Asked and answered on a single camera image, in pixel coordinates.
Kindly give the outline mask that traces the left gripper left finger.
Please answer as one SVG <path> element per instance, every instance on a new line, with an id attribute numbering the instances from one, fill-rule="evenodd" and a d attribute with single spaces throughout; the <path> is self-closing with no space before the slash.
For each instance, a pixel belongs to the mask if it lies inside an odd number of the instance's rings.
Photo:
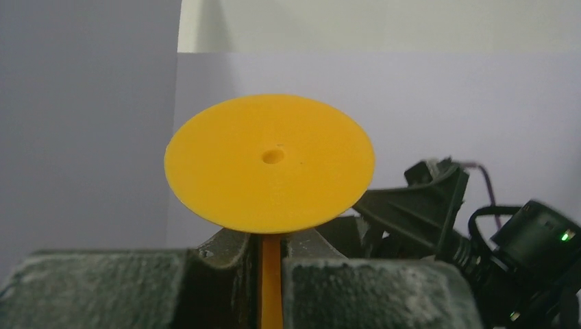
<path id="1" fill-rule="evenodd" d="M 45 250 L 1 288 L 2 328 L 255 328 L 258 239 L 188 249 Z"/>

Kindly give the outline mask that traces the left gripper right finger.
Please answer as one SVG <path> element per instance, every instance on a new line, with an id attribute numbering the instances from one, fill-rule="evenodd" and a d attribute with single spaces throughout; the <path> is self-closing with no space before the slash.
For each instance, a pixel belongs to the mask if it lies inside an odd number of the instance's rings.
<path id="1" fill-rule="evenodd" d="M 468 283 L 447 263 L 347 258 L 314 229 L 282 249 L 285 328 L 483 328 Z"/>

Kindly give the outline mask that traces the orange plastic wine glass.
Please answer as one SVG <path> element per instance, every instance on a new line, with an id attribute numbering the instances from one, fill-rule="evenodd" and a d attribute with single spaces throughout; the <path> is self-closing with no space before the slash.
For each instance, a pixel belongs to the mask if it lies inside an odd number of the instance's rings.
<path id="1" fill-rule="evenodd" d="M 250 95 L 196 114 L 170 139 L 170 189 L 201 218 L 256 234 L 260 328 L 283 326 L 282 238 L 351 208 L 368 189 L 375 152 L 336 108 L 296 95 Z"/>

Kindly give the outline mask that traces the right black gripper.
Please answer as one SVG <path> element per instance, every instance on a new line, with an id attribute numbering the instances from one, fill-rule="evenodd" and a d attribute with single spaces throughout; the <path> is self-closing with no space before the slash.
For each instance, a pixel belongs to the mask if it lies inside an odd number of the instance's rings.
<path id="1" fill-rule="evenodd" d="M 407 169 L 403 188 L 370 189 L 354 210 L 369 224 L 362 239 L 373 258 L 435 256 L 452 264 L 474 291 L 499 288 L 499 266 L 480 238 L 454 229 L 469 179 L 451 158 L 422 160 Z"/>

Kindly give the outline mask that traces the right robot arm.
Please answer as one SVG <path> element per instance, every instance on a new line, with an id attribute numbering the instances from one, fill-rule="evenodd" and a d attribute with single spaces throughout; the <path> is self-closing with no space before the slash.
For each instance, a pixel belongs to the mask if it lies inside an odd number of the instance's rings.
<path id="1" fill-rule="evenodd" d="M 405 171 L 404 188 L 367 191 L 355 211 L 370 225 L 372 258 L 439 260 L 468 282 L 486 328 L 580 327 L 580 226 L 530 200 L 491 200 L 454 229 L 469 171 L 477 162 L 422 160 Z"/>

